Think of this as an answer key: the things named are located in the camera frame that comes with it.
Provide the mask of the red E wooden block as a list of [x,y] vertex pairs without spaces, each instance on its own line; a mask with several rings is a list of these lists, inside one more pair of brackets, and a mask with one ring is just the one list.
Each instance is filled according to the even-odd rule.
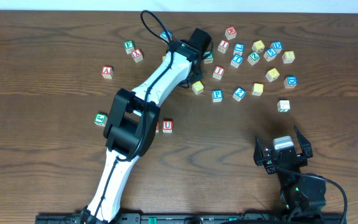
[[159,133],[159,121],[157,121],[157,127],[156,127],[155,132],[156,132],[156,133]]

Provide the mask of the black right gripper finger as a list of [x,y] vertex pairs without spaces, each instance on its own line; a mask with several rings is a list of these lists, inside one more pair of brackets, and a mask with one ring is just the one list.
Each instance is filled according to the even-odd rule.
[[298,142],[300,144],[300,148],[301,148],[303,156],[306,158],[313,157],[313,150],[312,150],[311,143],[309,142],[309,140],[307,140],[307,138],[305,138],[304,135],[302,135],[300,133],[299,129],[296,126],[294,126],[294,130],[295,130]]
[[254,150],[254,162],[257,166],[262,166],[264,163],[264,153],[259,144],[258,137],[255,137],[255,150]]

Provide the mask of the red U block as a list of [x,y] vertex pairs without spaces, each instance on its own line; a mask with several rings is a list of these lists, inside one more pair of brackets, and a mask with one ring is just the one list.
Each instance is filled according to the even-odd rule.
[[164,133],[172,133],[173,132],[173,121],[164,120],[162,128],[163,128]]

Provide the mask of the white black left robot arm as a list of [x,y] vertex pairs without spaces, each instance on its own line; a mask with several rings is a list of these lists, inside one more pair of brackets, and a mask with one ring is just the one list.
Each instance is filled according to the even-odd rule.
[[129,174],[154,140],[162,103],[176,86],[201,79],[200,63],[211,43],[199,28],[188,40],[170,42],[164,61],[145,82],[116,93],[103,131],[106,163],[94,198],[80,213],[81,223],[115,219]]

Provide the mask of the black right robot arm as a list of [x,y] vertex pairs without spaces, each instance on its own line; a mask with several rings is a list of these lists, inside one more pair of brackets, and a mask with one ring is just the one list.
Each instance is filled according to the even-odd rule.
[[272,149],[262,149],[259,140],[255,140],[254,162],[266,172],[277,174],[280,183],[280,198],[286,209],[282,218],[307,219],[320,214],[326,205],[326,183],[315,174],[303,174],[300,168],[308,165],[313,157],[311,143],[294,128],[301,152],[297,153],[290,136],[273,140]]

